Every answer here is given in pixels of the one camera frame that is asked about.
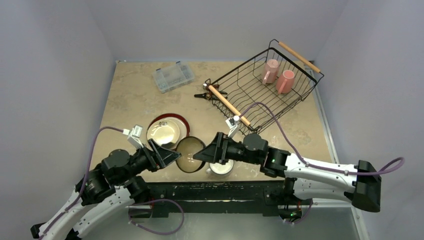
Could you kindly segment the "white two-handled soup cup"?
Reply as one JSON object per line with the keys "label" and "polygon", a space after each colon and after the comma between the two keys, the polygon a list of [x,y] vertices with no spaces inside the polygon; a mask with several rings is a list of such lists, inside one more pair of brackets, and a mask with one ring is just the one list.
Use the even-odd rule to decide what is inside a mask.
{"label": "white two-handled soup cup", "polygon": [[215,174],[219,176],[228,175],[234,168],[234,161],[228,161],[225,164],[209,163],[206,169],[207,174]]}

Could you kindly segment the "brown bowl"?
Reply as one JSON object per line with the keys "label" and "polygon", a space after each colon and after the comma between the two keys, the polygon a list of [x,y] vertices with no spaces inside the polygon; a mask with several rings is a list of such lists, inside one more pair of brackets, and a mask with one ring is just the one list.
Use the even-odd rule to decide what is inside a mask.
{"label": "brown bowl", "polygon": [[201,151],[206,145],[202,140],[194,136],[183,138],[177,145],[176,151],[181,153],[181,157],[175,162],[178,168],[184,173],[195,173],[201,170],[205,163],[193,158],[194,154]]}

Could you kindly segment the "salmon pink mug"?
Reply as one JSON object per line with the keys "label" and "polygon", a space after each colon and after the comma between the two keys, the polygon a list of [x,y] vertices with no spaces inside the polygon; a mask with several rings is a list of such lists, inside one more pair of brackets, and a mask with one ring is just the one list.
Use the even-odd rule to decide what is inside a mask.
{"label": "salmon pink mug", "polygon": [[292,70],[284,70],[276,83],[276,90],[278,94],[288,94],[293,87],[295,81],[295,73]]}

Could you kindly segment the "light pink faceted mug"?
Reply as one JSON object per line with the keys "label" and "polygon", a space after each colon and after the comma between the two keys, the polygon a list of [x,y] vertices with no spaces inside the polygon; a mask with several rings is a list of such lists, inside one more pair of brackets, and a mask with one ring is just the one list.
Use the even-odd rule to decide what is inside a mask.
{"label": "light pink faceted mug", "polygon": [[280,63],[276,59],[269,59],[262,70],[261,83],[263,85],[275,82],[280,68]]}

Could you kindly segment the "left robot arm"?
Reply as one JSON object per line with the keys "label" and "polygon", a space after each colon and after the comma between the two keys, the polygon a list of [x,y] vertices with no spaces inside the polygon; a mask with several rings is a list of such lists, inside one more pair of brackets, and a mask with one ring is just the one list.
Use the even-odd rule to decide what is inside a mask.
{"label": "left robot arm", "polygon": [[132,205],[153,207],[155,200],[148,184],[139,175],[156,172],[181,157],[149,140],[131,155],[113,150],[75,185],[71,197],[47,222],[30,228],[36,240],[81,240],[101,222]]}

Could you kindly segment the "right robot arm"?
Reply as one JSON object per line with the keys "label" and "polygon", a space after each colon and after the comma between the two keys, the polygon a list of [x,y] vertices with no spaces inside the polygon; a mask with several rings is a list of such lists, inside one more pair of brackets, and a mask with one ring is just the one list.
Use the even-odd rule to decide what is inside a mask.
{"label": "right robot arm", "polygon": [[281,189],[280,196],[288,204],[296,200],[340,200],[357,209],[378,213],[381,210],[382,178],[365,160],[356,164],[336,164],[309,158],[269,146],[256,133],[236,142],[218,132],[212,142],[193,155],[195,160],[225,164],[229,160],[260,166],[264,175],[282,177],[294,183]]}

